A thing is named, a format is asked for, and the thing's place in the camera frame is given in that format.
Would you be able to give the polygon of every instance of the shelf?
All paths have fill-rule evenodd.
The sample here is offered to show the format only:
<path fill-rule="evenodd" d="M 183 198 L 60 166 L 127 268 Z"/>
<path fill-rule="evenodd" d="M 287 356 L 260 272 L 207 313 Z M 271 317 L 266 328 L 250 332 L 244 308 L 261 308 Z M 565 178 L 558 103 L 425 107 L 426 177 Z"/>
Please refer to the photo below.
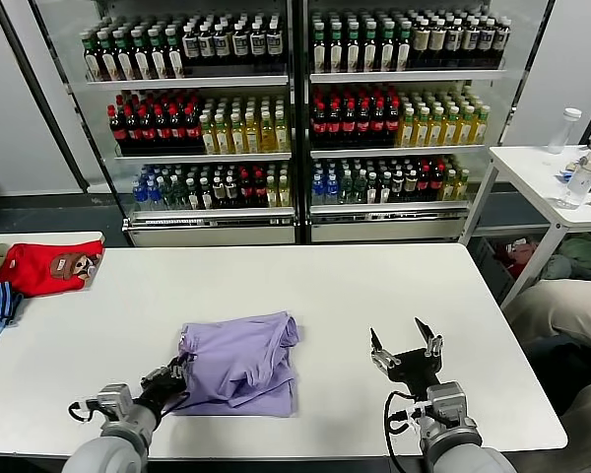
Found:
<path fill-rule="evenodd" d="M 388 204 L 346 204 L 346 205 L 313 205 L 311 217 L 339 216 L 356 214 L 394 214 L 416 212 L 458 212 L 466 211 L 469 202 L 466 200 L 434 201 L 434 202 L 398 202 Z"/>
<path fill-rule="evenodd" d="M 311 151 L 313 159 L 342 159 L 342 158 L 379 158 L 381 156 L 407 155 L 448 155 L 460 153 L 477 153 L 485 148 L 484 145 L 467 146 L 423 146 L 418 148 L 366 148 L 351 150 L 318 150 Z"/>
<path fill-rule="evenodd" d="M 482 81 L 501 79 L 504 69 L 452 69 L 450 71 L 399 71 L 399 72 L 336 72 L 311 74 L 311 84 L 350 84 L 355 82 L 445 82 Z"/>
<path fill-rule="evenodd" d="M 175 165 L 184 163 L 236 163 L 241 161 L 288 161 L 291 153 L 259 153 L 247 155 L 170 155 L 117 156 L 120 163 L 133 165 Z"/>
<path fill-rule="evenodd" d="M 232 76 L 232 77 L 189 77 L 186 79 L 153 79 L 140 81 L 89 82 L 88 87 L 101 91 L 148 90 L 148 89 L 194 89 L 209 87 L 255 87 L 285 86 L 287 75 L 275 76 Z"/>

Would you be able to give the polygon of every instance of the beverage cooler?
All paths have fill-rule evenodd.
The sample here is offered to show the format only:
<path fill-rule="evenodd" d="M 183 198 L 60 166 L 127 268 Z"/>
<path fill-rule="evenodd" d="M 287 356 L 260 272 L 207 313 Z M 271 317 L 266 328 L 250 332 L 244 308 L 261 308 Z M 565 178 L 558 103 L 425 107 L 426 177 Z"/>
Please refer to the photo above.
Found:
<path fill-rule="evenodd" d="M 548 1 L 3 3 L 151 246 L 458 237 Z"/>

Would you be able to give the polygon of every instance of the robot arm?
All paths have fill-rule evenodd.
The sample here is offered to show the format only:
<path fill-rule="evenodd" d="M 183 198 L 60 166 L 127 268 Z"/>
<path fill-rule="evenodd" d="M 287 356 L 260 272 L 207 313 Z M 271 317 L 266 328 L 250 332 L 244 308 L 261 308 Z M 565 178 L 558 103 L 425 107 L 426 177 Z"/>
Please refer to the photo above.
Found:
<path fill-rule="evenodd" d="M 179 407 L 187 398 L 185 374 L 191 360 L 187 355 L 174 358 L 166 367 L 154 370 L 141 381 L 143 393 L 132 399 L 129 386 L 110 384 L 97 395 L 68 408 L 70 415 L 82 422 L 102 412 L 105 423 L 98 439 L 83 444 L 66 462 L 64 473 L 139 473 L 145 470 L 149 445 L 162 417 Z M 163 413 L 164 406 L 181 400 Z M 87 418 L 75 411 L 83 411 Z"/>

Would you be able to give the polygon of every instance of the plastic bottle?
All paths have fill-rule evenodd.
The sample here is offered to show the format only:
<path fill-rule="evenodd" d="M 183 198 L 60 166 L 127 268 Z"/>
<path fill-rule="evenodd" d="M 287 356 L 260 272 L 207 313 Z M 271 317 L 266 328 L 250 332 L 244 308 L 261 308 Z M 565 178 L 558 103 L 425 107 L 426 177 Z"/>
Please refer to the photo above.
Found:
<path fill-rule="evenodd" d="M 566 108 L 562 113 L 560 129 L 554 134 L 548 145 L 548 152 L 559 155 L 569 140 L 569 135 L 575 123 L 582 117 L 582 111 L 577 108 Z"/>

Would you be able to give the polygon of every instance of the refrigerator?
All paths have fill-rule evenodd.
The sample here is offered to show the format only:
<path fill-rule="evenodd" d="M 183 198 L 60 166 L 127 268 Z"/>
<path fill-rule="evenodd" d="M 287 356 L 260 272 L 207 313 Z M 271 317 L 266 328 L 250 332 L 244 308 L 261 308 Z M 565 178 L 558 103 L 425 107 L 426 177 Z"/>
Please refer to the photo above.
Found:
<path fill-rule="evenodd" d="M 83 153 L 90 153 L 92 157 L 87 166 L 99 166 L 105 176 L 105 182 L 101 185 L 109 186 L 117 195 L 124 215 L 119 225 L 122 225 L 132 241 L 138 246 L 204 246 L 457 238 L 468 214 L 469 202 L 466 196 L 472 194 L 473 185 L 481 182 L 484 176 L 489 162 L 488 147 L 499 145 L 506 136 L 554 2 L 437 0 L 418 4 L 375 0 L 364 4 L 356 0 L 275 0 L 240 5 L 221 0 L 192 4 L 180 0 L 31 0 L 22 5 L 15 0 L 2 0 L 0 5 L 10 19 L 14 34 L 19 37 L 35 73 L 53 75 L 52 80 L 41 78 L 43 93 L 51 102 L 68 101 L 70 104 L 69 113 L 64 106 L 63 120 L 60 121 L 73 125 L 71 136 L 82 134 L 78 139 L 72 136 L 72 141 L 76 142 L 73 146 L 82 150 L 90 148 Z M 511 24 L 511 32 L 502 57 L 490 64 L 487 61 L 469 61 L 470 65 L 462 61 L 437 63 L 431 59 L 420 62 L 413 58 L 412 61 L 416 59 L 416 62 L 405 70 L 396 70 L 395 64 L 390 65 L 388 69 L 391 70 L 381 70 L 378 59 L 370 72 L 363 72 L 361 65 L 357 71 L 349 72 L 346 60 L 340 59 L 339 68 L 329 69 L 334 15 L 340 17 L 342 29 L 349 26 L 350 18 L 347 15 L 358 17 L 358 41 L 365 40 L 365 32 L 361 29 L 372 17 L 376 21 L 376 40 L 379 41 L 384 37 L 380 29 L 386 20 L 396 20 L 396 35 L 397 27 L 400 27 L 404 18 L 409 18 L 408 11 L 412 9 L 433 10 L 434 15 L 429 21 L 433 20 L 438 10 L 453 12 L 454 16 L 463 15 L 464 12 L 468 16 L 468 12 L 476 11 L 478 17 L 482 16 L 480 14 L 486 14 L 487 17 L 492 15 L 496 22 L 506 17 Z M 234 54 L 238 30 L 233 25 L 241 22 L 243 13 L 247 21 L 243 22 L 242 31 L 247 34 L 249 51 L 247 56 L 240 59 Z M 264 34 L 265 53 L 255 56 L 252 36 L 255 34 L 253 24 L 258 15 L 261 16 L 259 22 L 261 33 Z M 187 46 L 184 42 L 184 27 L 195 19 L 198 47 L 201 47 L 202 32 L 197 27 L 206 24 L 209 16 L 213 17 L 212 22 L 208 23 L 212 47 L 215 48 L 216 34 L 222 37 L 228 31 L 230 55 L 221 60 L 223 58 L 215 48 L 212 51 L 214 58 L 204 56 L 205 51 L 200 50 L 198 61 L 193 62 L 191 58 L 186 60 L 184 55 L 192 54 L 192 51 L 184 49 Z M 273 29 L 271 24 L 275 16 L 279 26 Z M 215 25 L 222 17 L 226 18 L 224 28 L 216 29 Z M 320 20 L 324 24 L 323 42 L 327 50 L 323 69 L 315 70 L 314 23 Z M 168 61 L 162 75 L 159 63 L 149 58 L 149 54 L 160 47 L 157 42 L 156 46 L 149 43 L 149 31 L 156 28 L 158 22 L 161 23 L 160 29 L 153 38 L 160 41 L 164 58 Z M 138 57 L 135 55 L 138 49 L 135 49 L 135 44 L 131 44 L 134 39 L 132 32 L 140 29 L 141 25 L 143 42 L 147 48 L 151 48 L 147 51 L 151 67 L 145 74 L 138 62 L 132 62 L 128 66 L 130 70 L 124 71 L 118 56 L 119 48 L 112 41 L 113 34 L 125 28 L 117 39 L 127 43 L 128 56 L 134 61 Z M 437 20 L 429 23 L 431 26 L 436 27 Z M 175 36 L 176 43 L 168 42 L 166 30 L 169 27 L 175 27 L 175 33 L 171 36 Z M 103 30 L 107 30 L 107 40 L 112 42 L 113 51 L 110 55 L 115 62 L 107 64 L 104 59 L 88 62 L 88 40 L 98 48 L 97 54 L 104 55 L 100 42 L 105 41 L 105 35 L 103 39 L 99 37 Z M 271 35 L 275 39 L 277 30 L 282 50 L 280 54 L 271 55 L 269 42 L 272 39 L 269 38 Z M 346 31 L 342 30 L 342 35 L 341 41 L 347 48 Z M 177 69 L 173 59 L 166 56 L 174 50 L 171 46 L 179 47 L 180 60 L 183 60 Z M 382 54 L 380 44 L 377 47 L 379 50 L 376 54 Z M 346 51 L 344 49 L 342 58 L 346 57 Z M 108 72 L 100 77 L 96 75 L 97 67 L 104 72 L 107 65 L 117 69 L 117 77 L 110 77 Z M 482 104 L 490 107 L 484 139 L 481 143 L 444 146 L 437 142 L 432 146 L 403 146 L 394 137 L 391 141 L 353 138 L 334 140 L 332 143 L 318 139 L 314 131 L 314 111 L 320 97 L 329 104 L 329 97 L 343 94 L 344 91 L 357 97 L 361 90 L 370 94 L 374 90 L 387 91 L 390 88 L 398 97 L 410 99 L 412 93 L 427 97 L 428 93 L 455 94 L 457 91 L 462 94 L 472 91 Z M 181 109 L 193 100 L 193 109 L 203 108 L 202 114 L 206 105 L 213 101 L 206 130 L 201 128 L 201 123 L 197 123 L 196 117 L 192 125 L 200 128 L 196 132 L 200 136 L 177 143 L 172 135 L 156 135 L 158 146 L 151 143 L 149 146 L 134 146 L 135 143 L 130 146 L 129 141 L 123 142 L 128 140 L 127 135 L 114 134 L 110 129 L 110 116 L 107 113 L 110 106 L 117 113 L 125 105 L 137 101 L 135 108 L 132 105 L 131 113 L 137 115 L 138 121 L 141 119 L 139 108 L 143 105 L 148 106 L 148 111 L 156 120 L 159 115 L 155 104 L 169 108 L 169 103 L 178 97 L 179 103 L 174 104 L 179 105 L 175 111 L 180 116 Z M 256 126 L 259 128 L 256 136 L 262 138 L 263 105 L 259 106 L 259 103 L 263 103 L 265 98 L 269 100 L 267 106 L 270 108 L 269 127 L 273 128 L 273 146 L 267 149 L 257 146 L 252 150 L 246 140 L 243 151 L 239 152 L 236 143 L 231 142 L 233 133 L 238 129 L 231 121 L 232 105 L 239 104 L 241 120 L 247 109 L 254 107 L 258 115 Z M 285 119 L 287 136 L 287 144 L 282 148 L 276 139 L 279 104 L 283 110 L 281 116 Z M 219 144 L 220 128 L 215 115 L 220 110 L 226 116 L 225 128 L 230 141 L 223 142 L 218 154 L 208 154 L 203 139 L 204 131 L 206 135 L 211 134 L 212 139 Z M 171 112 L 165 118 L 168 128 L 174 128 L 170 126 L 170 117 L 173 115 L 174 112 Z M 247 133 L 244 126 L 241 129 L 243 134 Z M 154 130 L 161 132 L 156 125 Z M 441 192 L 436 189 L 429 196 L 425 194 L 385 200 L 381 197 L 379 174 L 384 175 L 384 172 L 381 172 L 380 166 L 403 164 L 406 159 L 411 160 L 417 169 L 423 163 L 428 163 L 432 168 L 437 167 L 438 163 L 450 165 L 456 170 L 458 179 L 462 169 L 467 169 L 469 190 L 466 196 L 461 199 L 442 198 Z M 343 170 L 343 165 L 348 165 L 353 174 L 356 160 L 365 169 L 370 161 L 377 166 L 375 173 L 379 188 L 374 199 L 370 199 L 371 203 L 365 203 L 370 200 L 359 198 L 345 199 L 343 204 L 336 203 L 335 195 L 327 193 L 328 186 L 321 199 L 315 194 L 313 181 L 320 166 L 322 178 L 327 184 L 331 180 L 331 166 L 339 171 Z M 179 202 L 174 199 L 172 203 L 166 202 L 162 192 L 160 196 L 163 202 L 158 203 L 157 199 L 151 199 L 149 188 L 143 188 L 148 185 L 139 185 L 136 189 L 135 182 L 141 182 L 141 175 L 149 182 L 150 174 L 154 175 L 154 185 L 158 187 L 157 177 L 162 175 L 164 169 L 168 170 L 167 182 L 179 169 L 181 174 L 178 175 L 178 182 L 185 182 L 192 174 L 198 187 L 195 191 L 198 203 L 193 205 L 187 198 Z M 223 190 L 213 187 L 215 170 L 220 172 L 221 183 L 218 185 L 225 184 L 228 171 L 232 171 L 237 187 L 235 198 L 230 199 L 229 194 L 226 199 L 219 198 Z M 243 170 L 250 176 L 249 179 L 242 178 Z M 267 185 L 270 170 L 274 176 L 273 191 Z M 258 171 L 261 172 L 260 184 L 253 178 Z M 287 187 L 278 186 L 281 171 L 287 177 Z M 200 182 L 202 172 L 209 179 L 210 205 L 203 201 Z M 243 194 L 249 191 L 249 188 L 245 190 L 242 187 L 244 180 L 250 181 L 245 184 L 251 187 L 249 199 L 247 194 L 243 198 Z M 142 200 L 143 191 L 148 196 L 146 202 Z"/>

